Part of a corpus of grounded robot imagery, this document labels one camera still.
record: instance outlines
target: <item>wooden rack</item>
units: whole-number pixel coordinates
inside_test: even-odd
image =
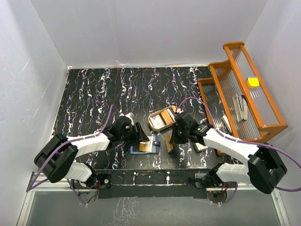
[[[219,93],[224,113],[228,117],[233,136],[242,140],[265,143],[287,128],[279,110],[269,94],[261,76],[251,60],[243,42],[224,44],[228,60],[211,63],[212,78],[199,79],[198,86],[202,99],[207,104],[204,87],[215,85]],[[249,88],[247,77],[257,77],[259,87]],[[244,95],[248,103],[248,119],[237,121],[232,97]],[[222,115],[214,116],[214,121]]]

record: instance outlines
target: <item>yellow block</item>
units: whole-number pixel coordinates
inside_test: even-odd
[[[256,88],[259,86],[259,80],[257,77],[248,77],[247,84],[250,88]]]

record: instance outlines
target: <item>white wall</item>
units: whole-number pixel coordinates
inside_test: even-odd
[[[67,68],[30,0],[0,1],[0,225],[16,225]]]
[[[67,66],[208,64],[246,41],[266,0],[32,0]]]
[[[301,1],[269,0],[259,17],[246,48],[288,128],[272,144],[301,161]],[[301,171],[284,159],[288,174],[282,187],[301,186]],[[301,194],[282,192],[285,208],[293,226],[301,222]]]

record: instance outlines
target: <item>gray floor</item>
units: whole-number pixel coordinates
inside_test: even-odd
[[[189,197],[114,198],[79,205],[72,192],[36,192],[28,226],[278,226],[271,195],[239,190],[218,207]]]

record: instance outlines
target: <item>marble tabletop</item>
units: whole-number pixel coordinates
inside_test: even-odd
[[[217,156],[211,148],[197,153],[190,142],[174,145],[172,153],[167,153],[165,137],[171,134],[171,127],[155,132],[148,125],[151,113],[177,106],[186,97],[200,97],[197,80],[209,77],[208,67],[71,69],[53,134],[76,137],[94,133],[103,126],[109,107],[114,104],[123,114],[132,112],[147,136],[158,136],[159,154],[128,155],[124,143],[119,142],[106,151],[83,155],[76,161],[86,162],[96,170],[210,169],[221,161],[235,163],[229,156]],[[216,100],[215,104],[222,108],[218,97]],[[187,101],[182,109],[197,121],[205,115],[196,100]],[[118,115],[114,112],[110,123]]]

